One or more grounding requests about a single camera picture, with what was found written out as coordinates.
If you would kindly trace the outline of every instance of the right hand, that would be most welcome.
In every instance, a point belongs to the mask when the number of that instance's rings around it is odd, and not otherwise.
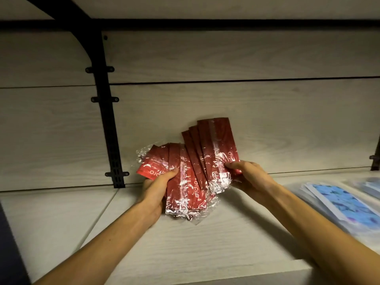
[[[243,173],[243,176],[231,183],[233,187],[242,190],[259,204],[267,206],[270,197],[279,185],[259,164],[235,161],[225,163],[225,166],[238,169]]]

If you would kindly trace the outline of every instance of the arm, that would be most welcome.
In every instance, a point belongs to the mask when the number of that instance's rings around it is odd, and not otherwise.
[[[166,185],[177,173],[178,169],[174,169],[160,175],[154,182],[145,180],[143,187],[147,189],[140,202],[35,285],[104,284],[121,259],[159,219]]]
[[[226,163],[243,173],[233,186],[265,206],[338,284],[375,285],[380,255],[344,233],[253,162]]]

